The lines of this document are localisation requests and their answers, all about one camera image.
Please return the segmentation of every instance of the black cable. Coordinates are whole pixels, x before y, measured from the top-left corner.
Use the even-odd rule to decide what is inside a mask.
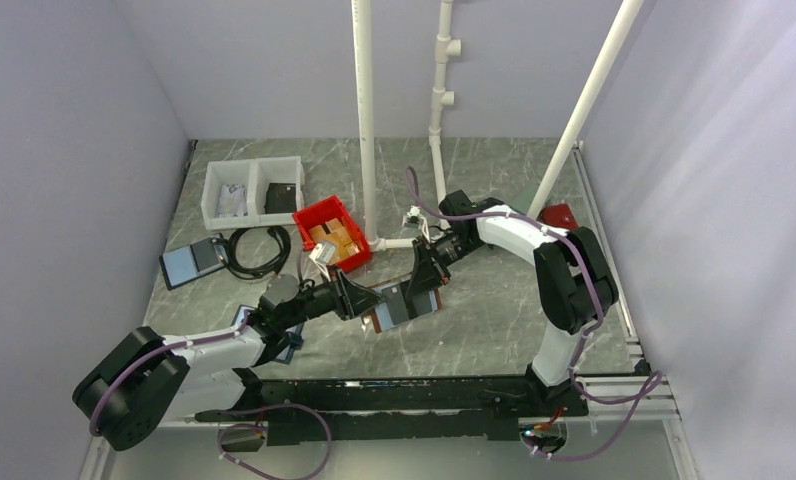
[[[239,244],[239,239],[248,230],[251,229],[240,228],[233,232],[227,240],[223,238],[213,240],[214,243],[221,245],[227,254],[227,261],[224,262],[224,266],[234,277],[241,280],[259,280],[269,273],[274,273],[275,275],[280,273],[280,269],[283,268],[289,258],[289,254],[292,252],[292,239],[289,237],[289,232],[283,227],[269,227],[268,234],[277,242],[280,252],[262,265],[246,267],[236,259],[236,246]]]

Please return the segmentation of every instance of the white plastic container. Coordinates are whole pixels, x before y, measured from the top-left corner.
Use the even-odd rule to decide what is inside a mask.
[[[201,196],[201,211],[207,230],[230,230],[271,225],[294,225],[292,213],[265,213],[265,195],[270,183],[295,185],[296,209],[304,207],[301,186],[304,169],[301,157],[255,158],[209,162]],[[216,217],[221,188],[225,185],[246,185],[246,212],[239,217]]]

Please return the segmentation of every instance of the white pole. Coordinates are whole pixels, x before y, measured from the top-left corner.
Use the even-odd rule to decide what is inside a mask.
[[[634,23],[641,6],[642,0],[624,0],[619,7],[619,13],[616,14],[616,19],[613,20],[613,25],[610,26],[610,31],[607,33],[607,39],[604,40],[604,45],[601,47],[601,51],[598,52],[598,58],[596,58],[595,65],[593,65],[592,71],[589,73],[589,78],[587,78],[583,92],[578,98],[578,103],[575,104],[572,117],[569,119],[566,129],[563,130],[560,143],[557,144],[557,149],[554,150],[554,155],[551,157],[551,163],[548,165],[536,195],[533,197],[531,206],[528,209],[529,217],[536,218],[540,210],[542,210],[542,206],[548,200],[551,187],[554,186],[563,164],[566,163],[566,158],[569,157],[572,145],[577,140],[584,121],[586,121],[586,117],[592,110],[595,98],[601,91],[604,80],[607,79],[607,74],[613,67],[613,62],[616,60],[619,49],[622,48],[622,44],[631,30],[631,25]]]
[[[374,165],[374,105],[372,92],[371,0],[351,0],[354,22],[354,63],[357,70],[357,115],[363,167],[363,221],[369,244],[377,244],[377,189]]]
[[[433,77],[433,93],[430,101],[430,127],[428,128],[428,143],[433,159],[433,179],[436,182],[436,201],[445,198],[445,171],[442,168],[442,141],[441,121],[442,107],[454,104],[454,92],[445,90],[445,71],[448,57],[460,55],[462,44],[460,40],[451,39],[451,3],[453,0],[441,0],[439,4],[439,31],[436,34],[436,71]],[[442,220],[440,225],[448,227],[448,222]]]

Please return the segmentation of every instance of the white divided tray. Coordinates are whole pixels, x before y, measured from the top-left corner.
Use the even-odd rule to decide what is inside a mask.
[[[207,230],[230,230],[235,228],[271,225],[293,225],[292,213],[265,213],[265,195],[270,183],[295,184],[296,210],[304,207],[301,186],[304,170],[301,157],[254,158],[209,162],[201,196],[201,211]],[[217,217],[222,188],[245,185],[244,215]]]

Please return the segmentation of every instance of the red plastic basket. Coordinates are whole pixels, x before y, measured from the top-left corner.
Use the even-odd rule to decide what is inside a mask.
[[[316,246],[310,236],[311,228],[327,223],[334,218],[342,222],[342,225],[348,230],[351,240],[360,248],[356,255],[351,255],[336,263],[342,271],[350,272],[371,260],[371,250],[369,249],[369,242],[366,241],[366,236],[363,235],[363,231],[348,215],[345,205],[342,205],[336,195],[298,210],[292,214],[292,218],[295,220],[295,224],[298,225],[298,233],[301,234],[301,238],[304,240],[304,250],[308,252]]]

